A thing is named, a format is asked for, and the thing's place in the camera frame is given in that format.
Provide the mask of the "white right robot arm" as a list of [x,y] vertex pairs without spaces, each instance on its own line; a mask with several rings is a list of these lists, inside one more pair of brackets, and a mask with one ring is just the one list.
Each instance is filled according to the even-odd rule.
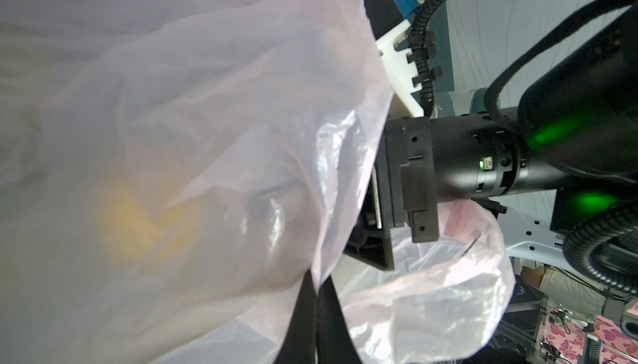
[[637,0],[578,9],[491,83],[484,109],[433,118],[440,68],[429,24],[447,0],[425,0],[409,18],[395,0],[363,0],[379,43],[405,33],[396,93],[414,110],[385,124],[364,205],[345,253],[395,267],[390,232],[414,243],[440,237],[438,204],[471,199],[498,214],[496,198],[557,193],[551,230],[574,271],[637,293]]

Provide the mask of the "pink plastic bag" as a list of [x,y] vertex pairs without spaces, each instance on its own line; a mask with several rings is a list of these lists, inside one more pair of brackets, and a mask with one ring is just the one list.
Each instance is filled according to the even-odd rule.
[[[391,97],[362,0],[1,0],[2,362],[272,362]],[[198,199],[191,248],[118,264],[117,178]]]

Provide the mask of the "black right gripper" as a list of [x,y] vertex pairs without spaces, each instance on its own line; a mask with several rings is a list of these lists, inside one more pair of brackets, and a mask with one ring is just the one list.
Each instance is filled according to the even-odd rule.
[[393,229],[409,227],[415,244],[440,237],[438,205],[471,199],[494,216],[495,198],[520,189],[528,147],[486,114],[387,121],[357,223],[344,253],[394,269]]

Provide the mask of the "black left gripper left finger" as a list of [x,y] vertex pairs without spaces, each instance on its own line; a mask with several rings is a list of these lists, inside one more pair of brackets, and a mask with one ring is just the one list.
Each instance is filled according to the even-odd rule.
[[302,280],[282,347],[274,364],[314,364],[317,360],[318,297],[312,273]]

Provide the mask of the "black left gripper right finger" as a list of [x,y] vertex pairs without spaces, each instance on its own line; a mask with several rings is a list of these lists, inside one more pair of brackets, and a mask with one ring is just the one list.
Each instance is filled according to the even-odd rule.
[[322,284],[318,295],[317,362],[362,364],[331,277]]

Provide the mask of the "yellow lemon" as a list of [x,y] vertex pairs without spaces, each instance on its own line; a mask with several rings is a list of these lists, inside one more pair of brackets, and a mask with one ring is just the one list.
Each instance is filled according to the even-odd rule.
[[163,179],[138,190],[126,178],[103,185],[98,234],[103,248],[122,265],[157,269],[189,250],[202,223],[198,199],[174,204],[178,184]]

